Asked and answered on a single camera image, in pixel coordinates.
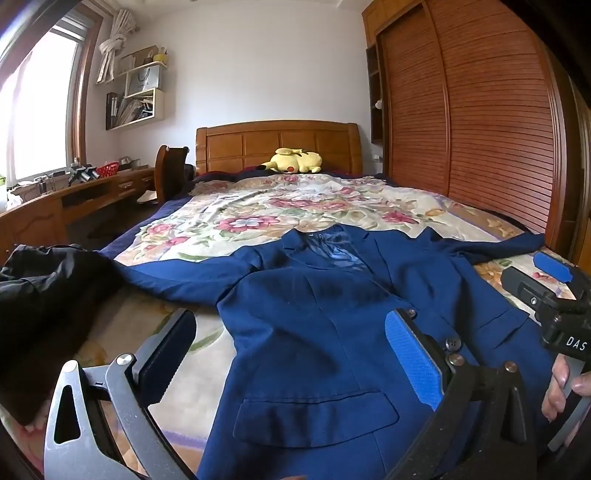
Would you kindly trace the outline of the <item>person right hand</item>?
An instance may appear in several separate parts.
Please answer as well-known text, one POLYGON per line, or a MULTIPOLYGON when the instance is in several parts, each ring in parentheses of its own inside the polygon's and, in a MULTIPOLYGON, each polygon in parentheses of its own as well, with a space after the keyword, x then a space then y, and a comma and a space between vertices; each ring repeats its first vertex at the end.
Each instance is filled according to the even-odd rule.
POLYGON ((552 367, 552 377, 541 407, 542 414, 550 422, 554 421, 558 414, 565 409, 567 383, 570 383, 571 391, 577 395, 581 397, 590 396, 590 373, 586 372, 578 376, 572 375, 566 357, 558 354, 552 367))

